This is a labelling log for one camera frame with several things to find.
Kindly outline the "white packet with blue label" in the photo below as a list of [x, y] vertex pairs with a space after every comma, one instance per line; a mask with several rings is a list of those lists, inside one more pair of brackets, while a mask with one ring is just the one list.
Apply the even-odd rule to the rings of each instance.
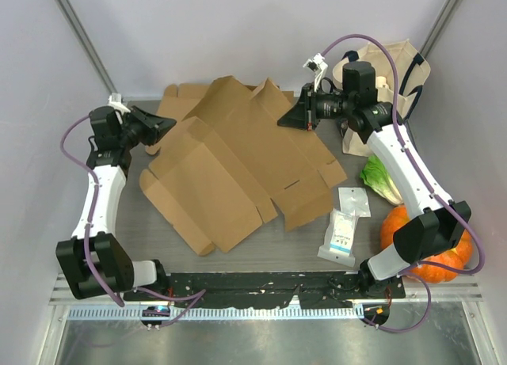
[[354, 215], [333, 209], [326, 228], [324, 243], [319, 247], [317, 256], [353, 268], [356, 263], [356, 258], [353, 256], [353, 241], [357, 220], [358, 218]]

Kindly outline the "brown cardboard box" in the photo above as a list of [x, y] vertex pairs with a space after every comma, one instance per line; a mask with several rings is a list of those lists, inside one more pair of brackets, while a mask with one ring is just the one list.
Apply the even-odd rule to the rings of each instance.
[[219, 135], [193, 117], [162, 140], [139, 177], [144, 195], [199, 256], [227, 253], [278, 216], [268, 193]]

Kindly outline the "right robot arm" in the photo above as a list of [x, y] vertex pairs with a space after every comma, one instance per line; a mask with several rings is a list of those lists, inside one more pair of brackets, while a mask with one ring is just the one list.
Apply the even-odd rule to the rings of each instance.
[[471, 217], [468, 204], [454, 201], [414, 151], [393, 104], [378, 100], [375, 80], [370, 63], [346, 63], [341, 89], [326, 93], [307, 83], [295, 105], [277, 121], [281, 127], [310, 131], [322, 119], [346, 117], [400, 192], [408, 223], [395, 231], [392, 244], [360, 265], [357, 286], [369, 298], [383, 292], [400, 272], [454, 249]]

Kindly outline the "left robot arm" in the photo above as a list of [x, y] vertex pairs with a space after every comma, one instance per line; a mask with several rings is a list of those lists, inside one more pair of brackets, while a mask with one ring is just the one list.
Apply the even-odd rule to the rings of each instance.
[[168, 280], [159, 275], [162, 266], [156, 260], [131, 260], [116, 239], [116, 217], [132, 149], [159, 143], [177, 122], [135, 106], [115, 105], [96, 108], [85, 119], [93, 131], [87, 160], [63, 152], [87, 172], [88, 189], [71, 238], [56, 246], [59, 266], [76, 299], [107, 295], [124, 306], [121, 293], [141, 286], [150, 300], [161, 300], [169, 290]]

